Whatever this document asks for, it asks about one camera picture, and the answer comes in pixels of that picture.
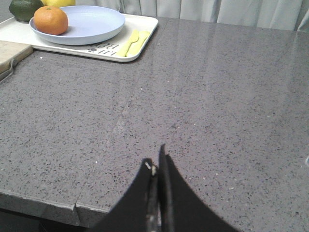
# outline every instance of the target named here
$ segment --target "speckled countertop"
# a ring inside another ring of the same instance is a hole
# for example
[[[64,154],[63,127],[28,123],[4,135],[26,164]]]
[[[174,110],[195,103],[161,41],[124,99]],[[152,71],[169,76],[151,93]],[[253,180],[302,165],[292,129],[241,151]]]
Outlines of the speckled countertop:
[[[240,231],[308,231],[308,73],[309,34],[177,19],[132,63],[35,51],[0,82],[0,208],[91,226],[166,143]]]

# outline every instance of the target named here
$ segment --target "avocado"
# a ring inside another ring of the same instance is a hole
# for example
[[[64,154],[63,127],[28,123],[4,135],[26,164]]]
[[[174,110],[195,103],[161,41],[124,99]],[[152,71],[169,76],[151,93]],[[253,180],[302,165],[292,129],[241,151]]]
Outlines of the avocado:
[[[17,21],[29,22],[34,12],[42,6],[41,0],[12,0],[9,10]]]

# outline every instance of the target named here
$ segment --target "plastic plate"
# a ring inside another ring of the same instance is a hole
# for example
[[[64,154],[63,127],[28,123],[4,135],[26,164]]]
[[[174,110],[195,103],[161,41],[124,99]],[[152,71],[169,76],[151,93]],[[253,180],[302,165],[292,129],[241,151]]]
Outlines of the plastic plate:
[[[61,9],[67,14],[69,28],[61,35],[51,35],[38,31],[33,18],[29,24],[44,40],[64,45],[95,44],[117,35],[125,17],[118,11],[100,6],[66,6]]]

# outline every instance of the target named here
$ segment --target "white curtain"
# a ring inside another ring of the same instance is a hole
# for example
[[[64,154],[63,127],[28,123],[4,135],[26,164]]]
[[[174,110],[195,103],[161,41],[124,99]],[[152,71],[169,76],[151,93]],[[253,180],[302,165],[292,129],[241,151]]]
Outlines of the white curtain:
[[[76,0],[126,14],[309,32],[309,0]]]

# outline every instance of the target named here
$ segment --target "mandarin orange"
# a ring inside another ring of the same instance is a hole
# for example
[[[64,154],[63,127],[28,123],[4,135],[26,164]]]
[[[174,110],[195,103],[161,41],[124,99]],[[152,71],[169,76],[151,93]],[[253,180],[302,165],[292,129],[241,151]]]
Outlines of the mandarin orange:
[[[34,13],[33,22],[37,30],[52,35],[60,35],[69,27],[67,14],[54,6],[39,8]]]

